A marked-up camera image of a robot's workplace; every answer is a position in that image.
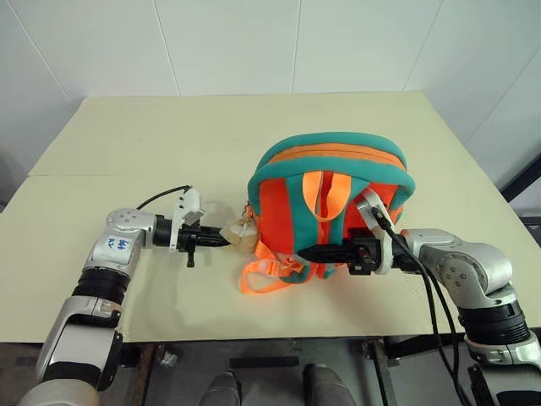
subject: wall tile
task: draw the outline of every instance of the wall tile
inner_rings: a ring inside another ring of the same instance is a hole
[[[466,147],[499,187],[541,154],[541,51]]]
[[[466,142],[539,46],[539,0],[445,0],[406,90]]]
[[[303,0],[297,93],[400,91],[439,0]]]
[[[289,93],[299,0],[156,0],[183,95]]]
[[[0,200],[7,200],[69,121],[75,105],[6,2],[0,2],[0,55]]]
[[[149,0],[13,0],[72,99],[177,95]]]

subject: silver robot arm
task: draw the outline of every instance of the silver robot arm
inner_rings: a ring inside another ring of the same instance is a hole
[[[441,230],[403,230],[402,236],[447,289],[475,360],[541,371],[541,347],[518,304],[507,257],[491,245],[468,243]]]
[[[98,405],[97,392],[111,385],[117,370],[123,342],[117,331],[121,305],[141,249],[160,245],[193,254],[198,241],[178,239],[182,226],[193,226],[203,213],[199,193],[190,189],[176,203],[172,220],[129,208],[109,214],[105,232],[41,349],[36,364],[41,383],[19,406]],[[190,229],[188,236],[198,229]],[[212,236],[210,240],[220,244]]]

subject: beige table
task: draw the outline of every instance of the beige table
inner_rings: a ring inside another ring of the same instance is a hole
[[[110,210],[191,183],[206,201],[204,224],[220,226],[240,214],[271,145],[324,130],[394,140],[418,185],[399,227],[443,228],[500,248],[530,326],[541,326],[541,250],[423,94],[121,97],[84,101],[0,218],[0,341],[45,339]],[[170,216],[173,199],[148,210]],[[144,252],[124,301],[126,341],[431,331],[420,277],[342,273],[247,296],[238,276],[249,258],[199,249],[195,259],[187,269],[183,254]]]

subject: black cable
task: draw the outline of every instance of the black cable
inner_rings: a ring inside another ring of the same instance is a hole
[[[449,311],[449,306],[447,305],[447,302],[445,301],[445,297],[443,293],[441,292],[440,285],[438,284],[435,275],[432,273],[432,271],[428,270],[427,267],[424,266],[424,264],[413,254],[413,252],[407,247],[406,244],[402,242],[401,239],[398,238],[396,233],[391,228],[391,222],[387,220],[387,218],[383,215],[383,213],[377,208],[372,208],[372,213],[374,214],[374,217],[381,228],[385,230],[387,234],[392,238],[392,240],[397,243],[402,250],[406,253],[407,256],[409,256],[413,262],[418,266],[419,272],[421,273],[421,276],[423,277],[424,287],[426,290],[427,298],[429,300],[429,310],[430,310],[430,320],[432,322],[432,331],[434,334],[434,340],[436,341],[436,348],[438,350],[438,353],[440,354],[441,360],[443,361],[443,364],[445,368],[447,369],[447,372],[449,372],[449,375],[451,376],[451,379],[453,380],[453,384],[455,387],[456,395],[461,401],[461,404],[464,406],[471,406],[471,403],[467,399],[466,393],[464,392],[464,389],[460,385],[460,382],[458,381],[458,366],[459,366],[459,352],[458,352],[458,338],[456,336],[456,328],[455,323],[452,319],[451,312]],[[438,330],[438,323],[437,323],[437,317],[435,312],[435,305],[434,305],[434,296],[432,294],[432,288],[430,286],[430,283],[434,284],[434,289],[436,290],[436,293],[438,294],[438,298],[440,299],[441,305],[444,308],[445,316],[447,318],[447,321],[449,322],[449,327],[451,329],[451,337],[453,342],[453,367],[451,368],[451,365],[449,364],[449,360],[447,359],[447,356],[445,355],[445,351],[443,349],[443,344],[441,342],[440,332]]]
[[[166,191],[164,191],[164,192],[158,193],[157,195],[154,195],[154,196],[150,197],[149,199],[145,200],[143,203],[141,203],[140,205],[138,205],[138,206],[137,206],[137,210],[141,210],[143,207],[145,207],[146,205],[148,205],[148,204],[151,203],[152,201],[161,198],[162,196],[165,196],[165,195],[169,195],[169,194],[171,194],[171,193],[178,192],[179,190],[183,190],[184,193],[186,193],[186,192],[187,192],[188,190],[190,190],[191,188],[192,188],[191,186],[184,185],[184,186],[178,186],[177,188],[172,188],[172,189],[166,190]]]

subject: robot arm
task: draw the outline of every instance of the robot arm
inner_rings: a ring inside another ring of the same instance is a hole
[[[541,370],[541,348],[511,285],[511,263],[498,249],[435,229],[404,230],[402,236],[447,289],[475,360]]]
[[[227,244],[218,228],[199,225],[203,213],[199,193],[189,189],[176,203],[172,220],[129,208],[109,214],[41,349],[36,364],[41,384],[19,406],[97,406],[97,391],[107,389],[117,371],[121,305],[140,251],[152,245],[187,251],[188,266],[193,266],[195,245]]]
[[[380,226],[384,222],[393,230],[379,196],[367,189],[363,197],[357,208],[369,232],[350,229],[342,245],[315,245],[298,254],[312,262],[346,263],[352,275],[385,274],[391,267],[419,274],[418,264]],[[516,404],[517,393],[539,396],[541,346],[511,285],[509,259],[493,246],[437,229],[402,230],[397,237],[434,273],[458,309],[464,340],[479,363],[470,368],[476,399],[482,399],[478,404]],[[500,400],[502,393],[509,403]]]

